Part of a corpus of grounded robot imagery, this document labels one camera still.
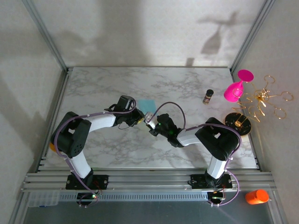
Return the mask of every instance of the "purple cable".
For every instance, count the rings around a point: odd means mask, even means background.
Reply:
[[[182,112],[182,114],[183,114],[183,118],[184,118],[184,126],[183,126],[183,129],[185,129],[185,128],[186,128],[186,117],[185,117],[185,113],[184,113],[183,109],[180,107],[180,105],[178,105],[178,104],[175,103],[175,102],[171,102],[171,101],[166,102],[166,103],[163,103],[161,106],[159,106],[158,109],[155,111],[154,115],[149,119],[148,122],[150,122],[150,121],[154,118],[154,116],[158,113],[158,111],[161,109],[161,107],[164,106],[165,104],[174,104],[175,106],[177,106],[177,107],[181,110],[181,112]]]
[[[80,116],[76,116],[73,118],[68,119],[66,122],[64,122],[57,130],[55,137],[54,137],[54,147],[56,150],[56,153],[64,158],[66,164],[70,167],[71,172],[75,175],[75,177],[78,179],[78,181],[82,184],[83,187],[85,187],[88,191],[90,191],[92,194],[96,195],[96,200],[98,202],[98,197],[97,194],[91,190],[88,186],[86,186],[86,184],[83,183],[83,181],[81,180],[79,174],[75,171],[73,165],[71,164],[70,159],[66,156],[66,155],[62,155],[59,150],[58,150],[58,146],[57,146],[57,140],[58,140],[58,136],[60,134],[60,132],[62,131],[62,129],[67,126],[68,123],[70,123],[71,121],[75,120],[75,119],[79,119],[79,118],[87,118],[87,117],[94,117],[94,116],[99,116],[99,115],[104,115],[104,114],[126,114],[126,113],[131,113],[135,108],[136,108],[136,101],[133,101],[133,108],[129,111],[126,112],[98,112],[98,113],[92,113],[92,114],[86,114],[86,115],[80,115]]]
[[[237,148],[235,148],[235,150],[233,150],[233,151],[231,152],[231,154],[229,155],[229,157],[228,157],[229,159],[228,159],[228,161],[226,162],[225,167],[224,167],[224,169],[226,170],[226,168],[227,168],[227,166],[228,166],[228,163],[229,163],[229,161],[230,161],[231,156],[232,156],[232,155],[233,155],[233,154],[240,148],[240,146],[241,146],[241,144],[242,144],[242,138],[241,138],[240,134],[239,134],[236,130],[234,130],[233,128],[228,127],[228,126],[225,126],[225,125],[217,125],[217,124],[207,124],[207,123],[205,123],[205,124],[199,125],[198,127],[203,127],[203,126],[213,126],[213,127],[221,127],[221,128],[225,128],[225,129],[227,129],[227,130],[230,130],[231,132],[233,132],[233,133],[237,136],[237,138],[238,138],[238,140],[239,140],[239,144],[238,144]],[[220,203],[219,206],[223,206],[223,205],[226,205],[226,204],[232,202],[232,201],[238,196],[239,191],[240,191],[240,184],[239,184],[239,182],[238,182],[236,176],[235,176],[234,174],[232,174],[232,173],[231,173],[230,171],[228,171],[228,170],[227,170],[227,172],[228,172],[230,175],[232,175],[232,176],[234,177],[234,179],[235,179],[235,181],[236,181],[236,183],[237,183],[237,192],[236,192],[236,194],[235,194],[235,195],[234,195],[228,202]]]

